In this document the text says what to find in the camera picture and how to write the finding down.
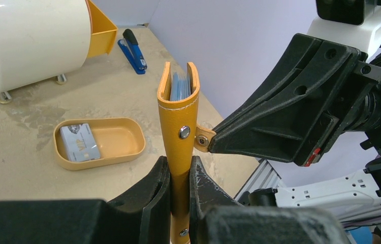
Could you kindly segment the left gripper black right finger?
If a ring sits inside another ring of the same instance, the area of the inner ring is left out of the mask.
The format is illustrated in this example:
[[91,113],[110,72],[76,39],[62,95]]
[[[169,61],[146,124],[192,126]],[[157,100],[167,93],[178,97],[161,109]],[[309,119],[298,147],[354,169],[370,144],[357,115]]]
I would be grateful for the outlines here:
[[207,174],[199,156],[189,172],[189,214],[191,243],[349,243],[325,210],[239,204]]

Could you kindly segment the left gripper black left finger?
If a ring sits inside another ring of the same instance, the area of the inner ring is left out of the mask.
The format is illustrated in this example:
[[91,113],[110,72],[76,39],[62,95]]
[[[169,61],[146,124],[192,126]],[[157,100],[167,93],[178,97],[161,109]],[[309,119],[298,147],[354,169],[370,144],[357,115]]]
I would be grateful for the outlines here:
[[0,201],[0,243],[169,241],[170,171],[164,156],[145,177],[110,201]]

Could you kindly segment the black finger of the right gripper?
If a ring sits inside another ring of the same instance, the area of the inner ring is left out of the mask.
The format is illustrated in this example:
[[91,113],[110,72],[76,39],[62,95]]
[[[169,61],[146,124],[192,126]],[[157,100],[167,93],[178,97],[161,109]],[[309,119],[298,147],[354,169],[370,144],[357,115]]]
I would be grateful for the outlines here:
[[255,92],[214,128],[208,150],[306,167],[349,131],[381,124],[381,67],[357,48],[295,34]]

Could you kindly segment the orange oval tray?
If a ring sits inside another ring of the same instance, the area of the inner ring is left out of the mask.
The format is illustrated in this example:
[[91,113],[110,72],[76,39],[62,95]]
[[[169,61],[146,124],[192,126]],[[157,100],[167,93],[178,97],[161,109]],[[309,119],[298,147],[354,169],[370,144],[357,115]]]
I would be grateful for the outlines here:
[[[91,129],[91,134],[100,152],[98,159],[73,162],[68,158],[60,130],[81,124],[88,124]],[[132,161],[142,154],[146,146],[140,125],[127,117],[65,120],[56,126],[52,136],[58,165],[71,171]]]

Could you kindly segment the orange card holder wallet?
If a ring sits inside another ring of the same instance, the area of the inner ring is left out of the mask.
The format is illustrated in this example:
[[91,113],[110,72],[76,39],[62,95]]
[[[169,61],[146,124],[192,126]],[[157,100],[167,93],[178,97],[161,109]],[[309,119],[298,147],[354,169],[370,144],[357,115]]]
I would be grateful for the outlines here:
[[200,80],[197,67],[188,62],[189,97],[172,101],[173,75],[166,62],[157,89],[158,113],[167,162],[171,174],[171,243],[190,243],[189,171],[191,168],[197,124]]

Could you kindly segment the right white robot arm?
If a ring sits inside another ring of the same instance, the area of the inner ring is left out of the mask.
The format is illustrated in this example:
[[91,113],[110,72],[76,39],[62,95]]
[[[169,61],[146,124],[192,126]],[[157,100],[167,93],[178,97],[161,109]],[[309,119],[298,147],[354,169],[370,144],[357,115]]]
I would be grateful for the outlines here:
[[381,54],[296,34],[256,91],[214,128],[208,150],[308,167],[345,132],[364,132],[379,158],[346,176],[300,187],[255,190],[278,207],[319,207],[344,223],[381,217]]

